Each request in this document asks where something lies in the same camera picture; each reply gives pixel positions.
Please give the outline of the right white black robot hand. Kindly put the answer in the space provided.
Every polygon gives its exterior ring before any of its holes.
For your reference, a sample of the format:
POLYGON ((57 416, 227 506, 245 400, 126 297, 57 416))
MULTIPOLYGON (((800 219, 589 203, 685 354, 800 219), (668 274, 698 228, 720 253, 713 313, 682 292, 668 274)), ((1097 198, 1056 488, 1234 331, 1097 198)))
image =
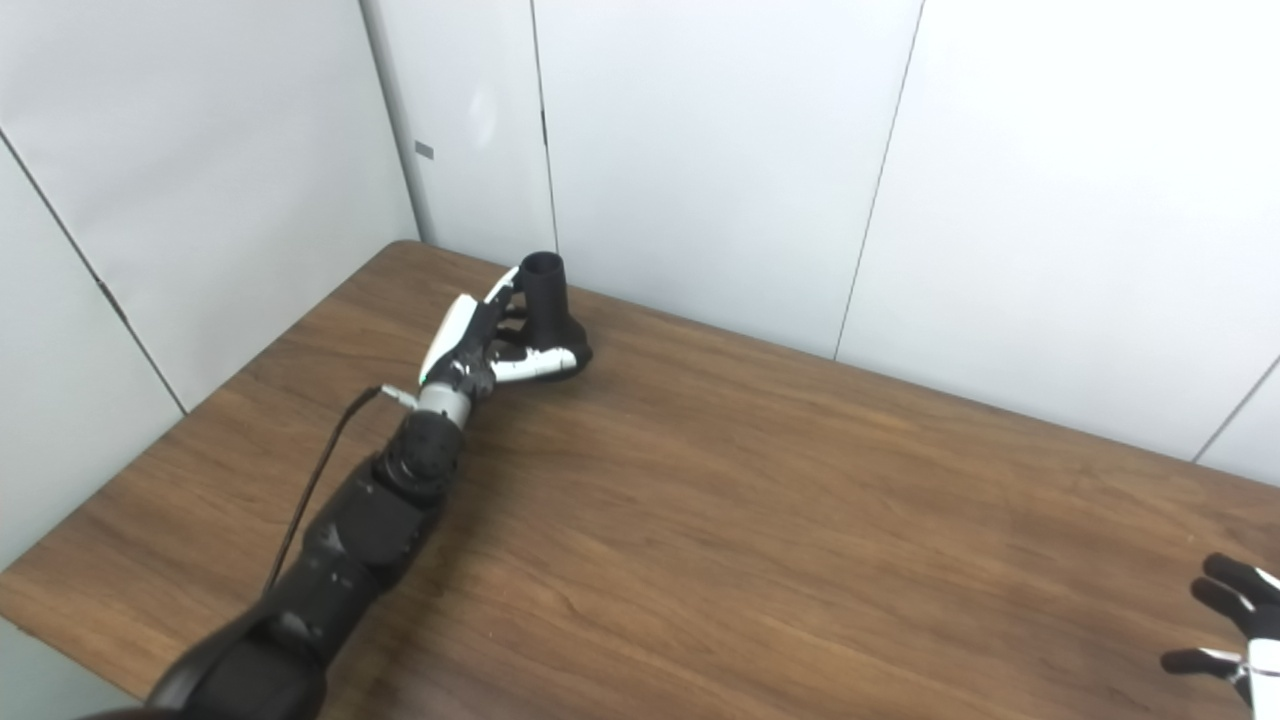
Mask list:
POLYGON ((1201 577, 1192 582, 1190 593, 1235 625, 1245 638, 1245 650, 1172 650, 1161 655, 1161 669, 1174 676, 1215 676, 1236 692, 1253 719, 1277 719, 1277 578, 1225 553, 1211 553, 1202 562, 1201 577))

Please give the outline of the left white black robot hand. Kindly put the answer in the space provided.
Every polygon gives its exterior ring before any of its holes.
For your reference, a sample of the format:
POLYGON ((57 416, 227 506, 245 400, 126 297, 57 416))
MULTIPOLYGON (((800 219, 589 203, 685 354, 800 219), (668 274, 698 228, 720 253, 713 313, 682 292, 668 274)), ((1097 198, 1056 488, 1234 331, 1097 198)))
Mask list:
POLYGON ((480 398, 499 384, 567 379, 593 356, 585 327, 570 311, 563 259, 540 251, 508 269, 485 299, 454 300, 419 383, 480 398))

